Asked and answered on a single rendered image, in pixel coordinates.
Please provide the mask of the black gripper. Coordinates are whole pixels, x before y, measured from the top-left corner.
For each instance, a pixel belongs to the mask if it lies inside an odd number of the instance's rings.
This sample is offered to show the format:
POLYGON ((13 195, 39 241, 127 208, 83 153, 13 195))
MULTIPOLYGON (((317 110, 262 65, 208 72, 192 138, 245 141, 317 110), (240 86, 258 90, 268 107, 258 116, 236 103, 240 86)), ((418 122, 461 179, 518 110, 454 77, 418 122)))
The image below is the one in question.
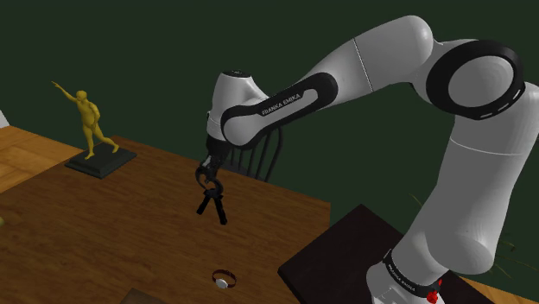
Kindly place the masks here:
POLYGON ((210 199, 213 198, 217 214, 219 215, 219 222, 222 225, 226 225, 227 217, 222 203, 224 188, 217 178, 216 169, 219 169, 224 164, 230 153, 231 144, 227 141, 221 141, 212 136, 207 136, 206 148, 208 152, 207 157, 195 171, 195 179, 203 188, 203 194, 205 195, 196 212, 201 215, 205 211, 210 199))

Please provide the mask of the black spindle-back chair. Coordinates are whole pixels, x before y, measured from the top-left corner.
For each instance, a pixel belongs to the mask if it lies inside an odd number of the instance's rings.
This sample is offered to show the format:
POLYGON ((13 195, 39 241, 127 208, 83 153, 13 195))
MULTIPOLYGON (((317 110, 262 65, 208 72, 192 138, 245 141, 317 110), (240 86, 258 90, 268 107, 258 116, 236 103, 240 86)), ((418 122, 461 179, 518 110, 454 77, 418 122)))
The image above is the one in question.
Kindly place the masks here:
POLYGON ((231 172, 268 182, 281 154, 283 132, 279 127, 258 141, 252 149, 233 148, 222 168, 231 172))

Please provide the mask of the brown wooden table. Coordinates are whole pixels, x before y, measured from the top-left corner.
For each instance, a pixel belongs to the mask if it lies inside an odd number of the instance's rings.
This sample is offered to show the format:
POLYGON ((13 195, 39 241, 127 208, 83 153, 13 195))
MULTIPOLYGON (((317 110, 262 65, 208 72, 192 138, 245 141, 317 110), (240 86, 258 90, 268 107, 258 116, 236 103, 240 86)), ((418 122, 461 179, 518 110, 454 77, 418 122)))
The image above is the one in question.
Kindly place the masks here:
POLYGON ((58 164, 0 193, 0 304, 297 304, 278 268, 329 225, 327 202, 223 171, 226 225, 196 160, 121 139, 137 157, 103 180, 58 164), (236 275, 218 288, 216 269, 236 275))

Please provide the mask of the grey flat slab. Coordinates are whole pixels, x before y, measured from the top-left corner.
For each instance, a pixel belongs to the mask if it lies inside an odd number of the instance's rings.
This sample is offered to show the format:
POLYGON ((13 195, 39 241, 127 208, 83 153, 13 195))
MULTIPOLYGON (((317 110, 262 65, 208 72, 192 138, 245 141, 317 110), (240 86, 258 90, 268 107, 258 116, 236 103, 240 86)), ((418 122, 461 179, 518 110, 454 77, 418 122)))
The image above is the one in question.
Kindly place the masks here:
POLYGON ((165 301, 146 294, 136 288, 131 288, 119 304, 167 304, 165 301))

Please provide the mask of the dark robot stand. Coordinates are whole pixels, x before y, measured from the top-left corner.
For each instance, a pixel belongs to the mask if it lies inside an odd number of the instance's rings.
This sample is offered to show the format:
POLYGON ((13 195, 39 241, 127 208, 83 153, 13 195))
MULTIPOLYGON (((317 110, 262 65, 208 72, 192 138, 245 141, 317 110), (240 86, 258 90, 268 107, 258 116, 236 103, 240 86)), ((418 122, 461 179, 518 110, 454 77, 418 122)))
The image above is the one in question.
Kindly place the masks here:
POLYGON ((278 274, 301 304, 373 304, 367 281, 388 274, 382 263, 388 251, 412 282, 442 279, 439 302, 494 304, 437 263, 422 232, 403 235, 363 205, 292 256, 278 274))

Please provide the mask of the yellow figure on dark base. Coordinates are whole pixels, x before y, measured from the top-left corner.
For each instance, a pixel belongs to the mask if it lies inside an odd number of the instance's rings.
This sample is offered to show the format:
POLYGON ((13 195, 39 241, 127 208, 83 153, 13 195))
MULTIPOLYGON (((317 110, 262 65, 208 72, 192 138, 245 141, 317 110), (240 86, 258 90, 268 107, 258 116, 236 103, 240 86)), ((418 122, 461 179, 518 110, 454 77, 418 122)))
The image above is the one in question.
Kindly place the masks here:
POLYGON ((88 146, 86 152, 73 156, 65 163, 67 168, 103 180, 137 157, 135 152, 120 148, 112 139, 104 136, 98 124, 101 114, 98 107, 87 98, 87 92, 77 91, 72 96, 56 82, 52 84, 77 105, 88 146))

